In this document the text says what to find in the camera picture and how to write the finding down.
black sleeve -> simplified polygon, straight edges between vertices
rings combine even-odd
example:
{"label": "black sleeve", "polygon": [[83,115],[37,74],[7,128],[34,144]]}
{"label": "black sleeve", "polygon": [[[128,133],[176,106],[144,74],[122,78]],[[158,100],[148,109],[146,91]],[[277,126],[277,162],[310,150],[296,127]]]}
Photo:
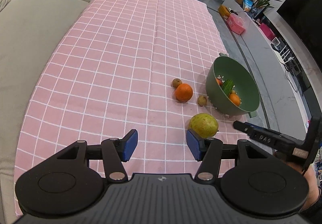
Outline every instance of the black sleeve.
{"label": "black sleeve", "polygon": [[320,197],[316,203],[314,203],[308,209],[300,212],[300,214],[307,218],[312,224],[321,224],[322,223],[322,194],[320,190]]}

black circular disc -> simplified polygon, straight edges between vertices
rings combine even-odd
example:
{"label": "black circular disc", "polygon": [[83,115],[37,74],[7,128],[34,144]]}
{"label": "black circular disc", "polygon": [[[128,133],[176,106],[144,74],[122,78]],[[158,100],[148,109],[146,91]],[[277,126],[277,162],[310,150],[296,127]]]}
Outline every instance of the black circular disc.
{"label": "black circular disc", "polygon": [[221,179],[226,199],[254,215],[280,216],[296,212],[309,192],[302,175],[271,159],[251,160],[227,171]]}
{"label": "black circular disc", "polygon": [[16,195],[29,214],[59,216],[91,206],[103,188],[101,176],[87,167],[35,167],[18,179]]}

green basket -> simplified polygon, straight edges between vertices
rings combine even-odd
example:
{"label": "green basket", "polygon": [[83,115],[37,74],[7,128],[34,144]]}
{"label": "green basket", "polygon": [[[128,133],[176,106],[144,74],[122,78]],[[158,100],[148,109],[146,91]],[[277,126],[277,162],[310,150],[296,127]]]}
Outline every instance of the green basket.
{"label": "green basket", "polygon": [[[230,101],[218,85],[216,78],[219,75],[223,76],[223,80],[234,82],[234,90],[242,100],[239,107]],[[210,102],[223,114],[238,116],[248,113],[251,118],[257,115],[260,94],[254,79],[241,64],[224,54],[220,54],[210,68],[206,91]]]}

blue vase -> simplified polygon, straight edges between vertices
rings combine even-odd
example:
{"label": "blue vase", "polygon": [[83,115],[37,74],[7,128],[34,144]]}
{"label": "blue vase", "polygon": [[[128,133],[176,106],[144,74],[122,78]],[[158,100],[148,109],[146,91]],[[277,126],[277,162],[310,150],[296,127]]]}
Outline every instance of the blue vase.
{"label": "blue vase", "polygon": [[248,15],[253,19],[257,16],[258,14],[258,9],[256,7],[252,7],[249,11],[248,11]]}

yellow box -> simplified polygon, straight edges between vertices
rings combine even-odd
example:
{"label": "yellow box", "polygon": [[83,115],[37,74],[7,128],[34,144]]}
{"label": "yellow box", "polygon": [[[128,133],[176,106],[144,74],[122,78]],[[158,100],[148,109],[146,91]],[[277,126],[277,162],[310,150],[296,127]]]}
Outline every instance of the yellow box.
{"label": "yellow box", "polygon": [[219,12],[220,16],[222,16],[225,19],[229,18],[230,14],[231,14],[229,12],[228,8],[224,5],[220,5],[218,12]]}

